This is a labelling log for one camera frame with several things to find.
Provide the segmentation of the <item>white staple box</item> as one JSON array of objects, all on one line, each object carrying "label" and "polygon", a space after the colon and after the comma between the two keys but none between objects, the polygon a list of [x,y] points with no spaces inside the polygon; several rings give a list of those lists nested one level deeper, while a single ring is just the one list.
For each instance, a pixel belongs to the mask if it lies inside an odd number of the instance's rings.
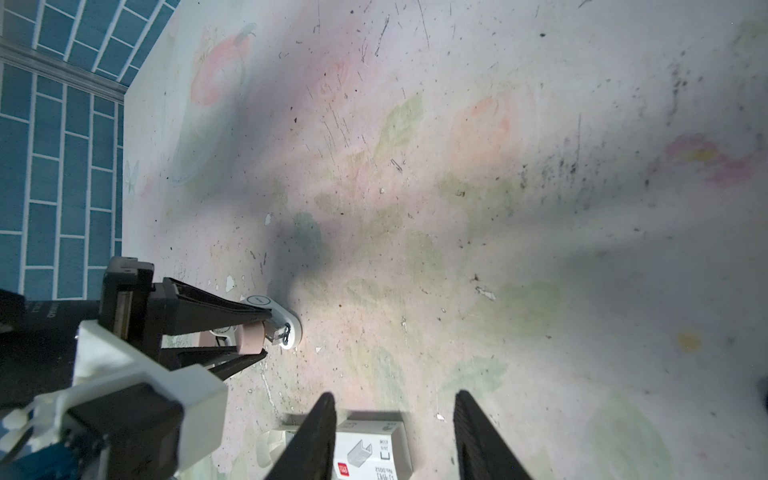
[{"label": "white staple box", "polygon": [[[298,424],[277,427],[257,440],[257,463],[275,465]],[[397,411],[353,411],[336,426],[332,479],[410,479],[413,463],[403,415]]]}]

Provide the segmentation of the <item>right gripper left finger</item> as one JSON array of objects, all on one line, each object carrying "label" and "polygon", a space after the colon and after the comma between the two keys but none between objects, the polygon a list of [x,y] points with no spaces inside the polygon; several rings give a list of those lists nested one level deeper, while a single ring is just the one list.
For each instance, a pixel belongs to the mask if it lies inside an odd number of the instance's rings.
[{"label": "right gripper left finger", "polygon": [[333,478],[337,414],[332,393],[320,395],[267,480],[328,480]]}]

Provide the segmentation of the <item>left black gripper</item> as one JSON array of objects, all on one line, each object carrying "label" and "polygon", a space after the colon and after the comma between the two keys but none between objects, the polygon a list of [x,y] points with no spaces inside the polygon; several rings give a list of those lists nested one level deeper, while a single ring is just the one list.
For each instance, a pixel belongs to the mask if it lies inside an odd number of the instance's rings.
[{"label": "left black gripper", "polygon": [[270,309],[226,300],[179,280],[153,280],[154,265],[135,257],[113,257],[105,270],[98,324],[168,370],[191,365],[207,368],[225,381],[267,357],[241,354],[234,346],[163,346],[165,335],[177,336],[272,318]]}]

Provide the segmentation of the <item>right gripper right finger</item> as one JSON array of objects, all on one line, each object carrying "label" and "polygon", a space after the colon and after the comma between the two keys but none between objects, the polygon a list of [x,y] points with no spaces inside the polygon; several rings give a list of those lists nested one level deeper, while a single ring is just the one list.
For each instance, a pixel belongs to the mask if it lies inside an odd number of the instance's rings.
[{"label": "right gripper right finger", "polygon": [[456,394],[453,423],[460,479],[532,480],[466,390]]}]

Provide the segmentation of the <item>pink stapler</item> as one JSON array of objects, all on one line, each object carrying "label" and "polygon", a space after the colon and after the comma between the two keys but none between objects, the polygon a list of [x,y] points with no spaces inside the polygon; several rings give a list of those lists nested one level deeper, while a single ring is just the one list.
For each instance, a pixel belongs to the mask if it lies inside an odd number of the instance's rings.
[{"label": "pink stapler", "polygon": [[203,331],[199,334],[198,346],[234,347],[241,355],[259,354],[269,345],[284,350],[299,346],[303,329],[300,320],[291,311],[263,295],[241,297],[240,301],[267,310],[270,318],[257,322],[255,326],[242,324]]}]

